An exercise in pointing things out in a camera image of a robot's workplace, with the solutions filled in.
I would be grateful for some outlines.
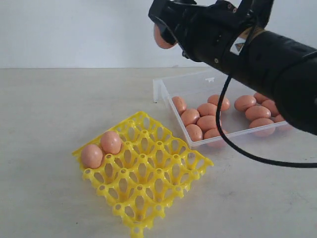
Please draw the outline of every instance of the yellow egg tray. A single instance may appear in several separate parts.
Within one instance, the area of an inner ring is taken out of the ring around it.
[[[99,168],[83,167],[80,154],[85,145],[73,155],[83,179],[89,179],[97,195],[105,197],[113,214],[130,228],[131,237],[143,238],[144,228],[151,229],[156,217],[164,218],[165,208],[176,197],[182,198],[184,190],[189,191],[192,181],[213,163],[145,112],[137,112],[109,130],[120,135],[123,146],[119,154],[105,155]],[[87,144],[100,146],[101,136]]]

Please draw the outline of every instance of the transparent plastic box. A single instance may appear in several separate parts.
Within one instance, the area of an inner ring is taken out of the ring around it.
[[[176,121],[183,132],[183,139],[188,143],[188,146],[194,150],[202,151],[202,148],[208,145],[213,147],[214,144],[222,141],[220,136],[194,142],[190,139],[184,124],[172,102],[172,97],[180,96],[185,99],[187,108],[197,108],[202,103],[206,103],[209,96],[213,94],[220,94],[223,88],[227,75],[211,69],[199,73],[191,73],[176,77],[160,78],[153,81],[154,87],[154,102],[164,100],[165,105],[171,112],[171,117]],[[292,143],[294,137],[302,138],[302,149],[310,151],[311,142],[317,142],[316,136],[309,133],[299,131],[291,127],[287,122],[279,122],[271,125],[261,126],[257,128],[249,129],[250,121],[248,121],[244,113],[238,112],[234,108],[235,100],[242,95],[254,95],[255,91],[244,86],[243,84],[232,80],[226,93],[226,97],[230,100],[230,109],[221,113],[222,128],[228,131],[227,137],[238,146],[243,146],[246,143],[252,145],[252,143],[258,143],[259,141],[266,141],[272,145],[281,140],[287,145]],[[291,127],[288,131],[282,131],[283,127]],[[268,137],[257,137],[255,132],[270,130],[275,128],[272,135]]]

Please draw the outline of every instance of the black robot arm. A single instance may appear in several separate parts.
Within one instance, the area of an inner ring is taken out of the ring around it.
[[[292,126],[317,135],[317,50],[266,31],[272,6],[273,0],[242,0],[238,8],[224,0],[154,0],[149,18],[184,57],[232,74],[274,100]]]

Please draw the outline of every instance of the egg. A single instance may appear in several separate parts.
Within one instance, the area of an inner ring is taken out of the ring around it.
[[[262,102],[262,106],[266,107],[267,109],[271,111],[272,117],[276,117],[277,115],[279,115],[278,109],[273,100],[271,99],[265,100],[264,102]]]
[[[174,45],[176,45],[176,43],[174,45],[171,45],[162,38],[162,36],[160,35],[159,27],[157,25],[154,25],[154,39],[156,44],[162,49],[170,49]]]
[[[175,105],[178,114],[182,115],[184,111],[187,109],[187,104],[185,100],[179,96],[173,97],[172,102]]]
[[[215,94],[215,95],[211,95],[207,102],[208,103],[211,103],[211,104],[214,104],[216,106],[218,106],[218,101],[219,101],[219,95]],[[229,102],[229,99],[227,99],[226,97],[223,98],[223,101],[222,101],[222,105],[221,105],[221,111],[226,111],[230,108],[230,102]]]
[[[182,119],[184,126],[188,126],[189,124],[196,124],[200,116],[196,109],[190,108],[184,111],[180,118]]]
[[[197,121],[197,126],[201,128],[203,132],[208,131],[212,128],[217,128],[216,117],[215,116],[204,116],[199,118]]]
[[[250,107],[255,106],[255,104],[257,104],[255,97],[252,95],[244,95],[234,102],[234,108],[239,112],[245,112]]]
[[[203,139],[203,132],[199,126],[190,124],[186,127],[186,130],[192,141],[200,141]]]
[[[122,141],[115,131],[107,131],[101,136],[100,144],[106,154],[116,155],[121,150]]]
[[[277,115],[273,121],[275,123],[278,123],[278,122],[282,122],[282,121],[285,121],[285,119],[282,117],[282,115]],[[279,131],[288,131],[288,130],[291,130],[293,127],[289,124],[287,125],[280,125],[278,126],[276,129],[279,130]]]
[[[264,102],[265,100],[268,100],[268,97],[262,95],[261,93],[255,93],[254,97],[257,100],[258,104],[262,104],[262,102]]]
[[[200,116],[216,116],[217,106],[212,103],[203,103],[197,107]]]
[[[223,133],[224,134],[227,134],[228,132],[225,131],[224,129],[222,129]],[[220,136],[220,133],[218,131],[217,128],[213,128],[213,129],[210,129],[208,130],[205,134],[204,134],[204,139],[209,139],[209,138],[214,138],[214,137],[217,137],[217,136]],[[208,146],[210,147],[215,147],[215,148],[221,148],[221,147],[224,147],[227,145],[227,143],[221,139],[219,141],[214,141],[214,142],[210,142],[207,144]]]
[[[248,120],[253,121],[258,118],[270,118],[271,112],[263,106],[252,106],[246,110],[245,115]]]
[[[270,124],[274,124],[274,122],[271,119],[259,118],[251,122],[249,128],[256,128],[259,126],[270,125]],[[272,127],[272,128],[256,131],[254,132],[254,135],[258,137],[266,137],[266,136],[272,135],[274,132],[275,132],[275,127]]]
[[[85,168],[97,169],[103,161],[103,152],[95,144],[86,145],[81,151],[81,162]]]

